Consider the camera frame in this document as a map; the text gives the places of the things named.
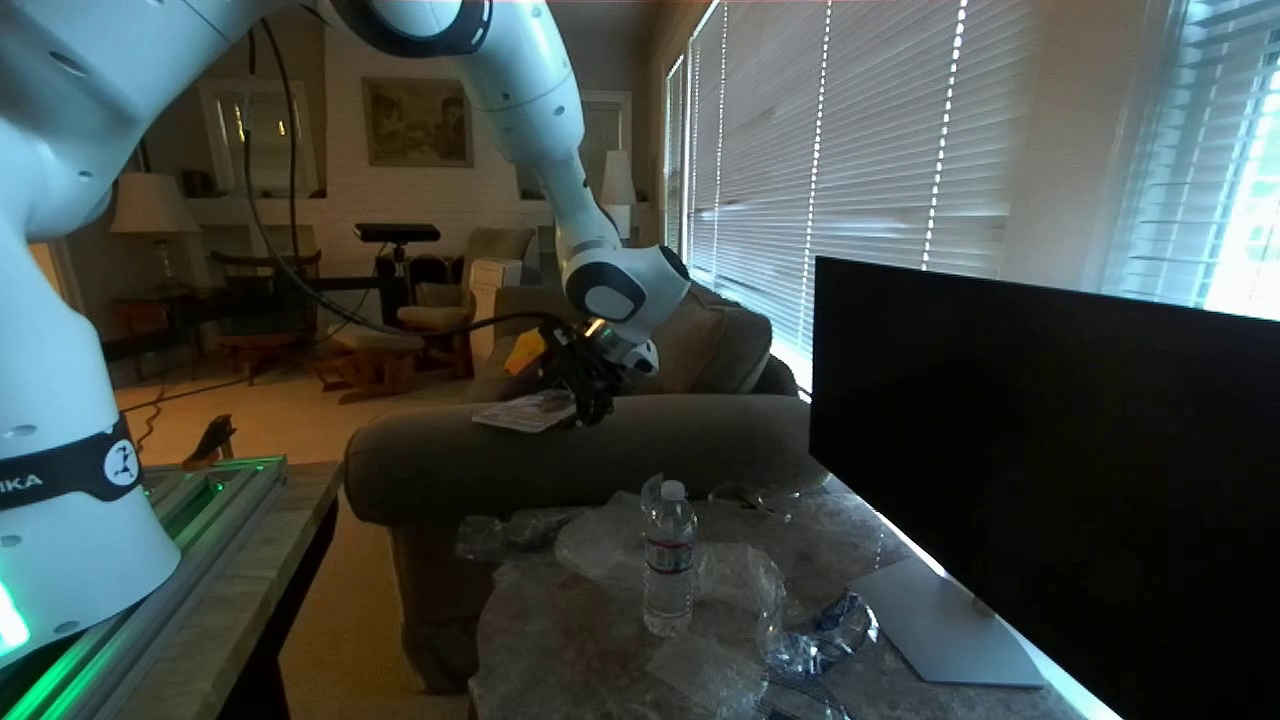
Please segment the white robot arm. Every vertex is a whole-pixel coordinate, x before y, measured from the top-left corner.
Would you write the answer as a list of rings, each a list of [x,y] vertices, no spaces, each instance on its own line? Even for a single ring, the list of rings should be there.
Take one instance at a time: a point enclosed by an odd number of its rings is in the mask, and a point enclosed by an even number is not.
[[[299,0],[0,0],[0,663],[160,594],[180,550],[144,493],[99,332],[37,247],[99,220],[160,121],[268,13]],[[315,0],[385,55],[451,55],[565,228],[565,295],[632,368],[687,295],[589,187],[581,84],[548,0]]]

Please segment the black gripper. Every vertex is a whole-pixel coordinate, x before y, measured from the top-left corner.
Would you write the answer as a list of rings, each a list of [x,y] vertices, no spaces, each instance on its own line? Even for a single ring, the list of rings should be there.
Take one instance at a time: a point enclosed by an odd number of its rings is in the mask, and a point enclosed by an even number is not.
[[[545,329],[545,386],[573,398],[581,423],[601,423],[619,391],[619,372],[581,332]]]

